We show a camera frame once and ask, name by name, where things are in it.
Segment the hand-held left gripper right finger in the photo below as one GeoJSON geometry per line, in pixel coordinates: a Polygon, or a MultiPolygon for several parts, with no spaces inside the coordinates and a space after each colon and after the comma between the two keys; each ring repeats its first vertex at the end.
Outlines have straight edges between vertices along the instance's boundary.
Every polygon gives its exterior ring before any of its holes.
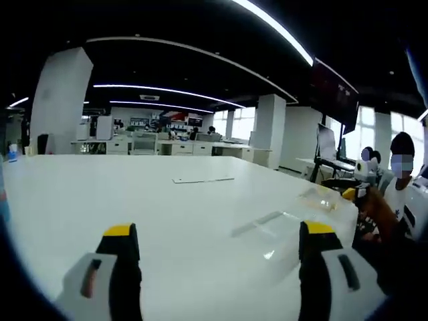
{"type": "Polygon", "coordinates": [[[368,320],[386,300],[376,270],[331,226],[302,221],[300,320],[368,320]]]}

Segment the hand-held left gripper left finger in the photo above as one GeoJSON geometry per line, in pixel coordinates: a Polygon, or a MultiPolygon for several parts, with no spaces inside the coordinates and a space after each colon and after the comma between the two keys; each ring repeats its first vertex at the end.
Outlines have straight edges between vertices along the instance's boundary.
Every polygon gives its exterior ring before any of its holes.
{"type": "Polygon", "coordinates": [[[139,261],[136,225],[110,227],[65,274],[56,307],[67,320],[142,320],[139,261]]]}

